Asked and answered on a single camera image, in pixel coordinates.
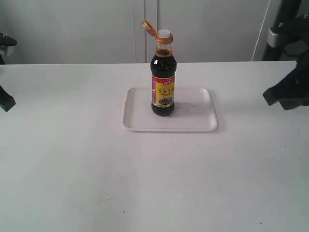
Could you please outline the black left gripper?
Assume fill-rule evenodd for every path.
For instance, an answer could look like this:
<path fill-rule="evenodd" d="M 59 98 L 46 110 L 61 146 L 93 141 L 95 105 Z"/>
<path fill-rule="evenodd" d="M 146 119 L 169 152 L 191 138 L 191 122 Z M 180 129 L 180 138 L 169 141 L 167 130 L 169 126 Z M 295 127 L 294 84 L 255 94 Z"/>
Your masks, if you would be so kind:
<path fill-rule="evenodd" d="M 10 56 L 14 48 L 17 45 L 17 41 L 10 36 L 0 33 L 0 54 L 4 56 Z M 2 86 L 0 86 L 0 107 L 5 112 L 8 112 L 15 106 L 16 102 L 14 98 L 9 95 Z"/>

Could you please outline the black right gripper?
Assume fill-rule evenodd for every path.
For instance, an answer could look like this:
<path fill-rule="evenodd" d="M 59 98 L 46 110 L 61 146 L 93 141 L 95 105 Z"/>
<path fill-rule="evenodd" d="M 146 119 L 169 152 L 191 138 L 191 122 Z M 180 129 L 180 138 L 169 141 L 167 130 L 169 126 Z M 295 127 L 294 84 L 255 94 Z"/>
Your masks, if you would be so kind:
<path fill-rule="evenodd" d="M 278 26 L 286 26 L 290 41 L 283 48 L 283 54 L 296 58 L 296 67 L 279 83 L 268 88 L 263 97 L 269 106 L 280 103 L 284 110 L 292 110 L 299 106 L 309 105 L 309 51 L 291 54 L 285 50 L 289 44 L 303 41 L 309 45 L 309 14 L 286 20 Z"/>

